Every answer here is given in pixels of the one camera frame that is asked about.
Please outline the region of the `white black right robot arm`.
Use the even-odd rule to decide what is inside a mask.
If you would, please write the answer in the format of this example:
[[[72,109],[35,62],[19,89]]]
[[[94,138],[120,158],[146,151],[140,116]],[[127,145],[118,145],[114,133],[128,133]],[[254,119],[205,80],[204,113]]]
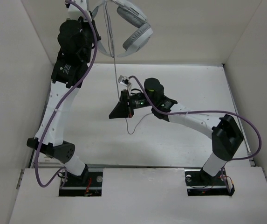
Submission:
[[[216,180],[217,173],[234,157],[244,140],[232,116],[225,114],[218,118],[204,113],[193,114],[187,107],[165,96],[164,87],[156,78],[146,79],[143,90],[135,94],[131,93],[128,77],[120,76],[118,82],[126,89],[121,91],[117,105],[109,114],[110,119],[131,118],[135,109],[150,106],[158,119],[184,125],[212,140],[212,153],[200,172],[200,179],[206,184]]]

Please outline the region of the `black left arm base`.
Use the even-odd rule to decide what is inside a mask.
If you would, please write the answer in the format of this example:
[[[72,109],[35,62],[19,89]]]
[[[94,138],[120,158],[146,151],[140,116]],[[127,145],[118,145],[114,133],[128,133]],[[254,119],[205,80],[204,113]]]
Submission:
[[[102,196],[103,169],[89,168],[88,177],[82,182],[78,176],[70,173],[64,182],[65,174],[58,174],[60,180],[60,197],[99,197]]]

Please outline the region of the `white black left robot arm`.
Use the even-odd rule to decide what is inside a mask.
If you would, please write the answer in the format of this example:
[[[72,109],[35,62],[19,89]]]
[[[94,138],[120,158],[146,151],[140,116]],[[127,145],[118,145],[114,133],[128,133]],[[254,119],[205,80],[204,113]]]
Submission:
[[[66,20],[57,37],[60,50],[51,75],[50,94],[38,132],[27,140],[27,146],[58,160],[84,185],[89,178],[87,165],[75,154],[75,145],[64,140],[64,128],[72,103],[82,86],[82,77],[89,70],[94,44],[99,39],[95,22]]]

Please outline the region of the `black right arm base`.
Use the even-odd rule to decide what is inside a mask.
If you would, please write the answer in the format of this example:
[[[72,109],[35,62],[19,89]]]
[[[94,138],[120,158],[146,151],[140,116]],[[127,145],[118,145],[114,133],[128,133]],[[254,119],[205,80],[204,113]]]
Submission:
[[[233,196],[235,186],[225,170],[220,170],[215,177],[202,170],[185,171],[185,183],[188,196]]]

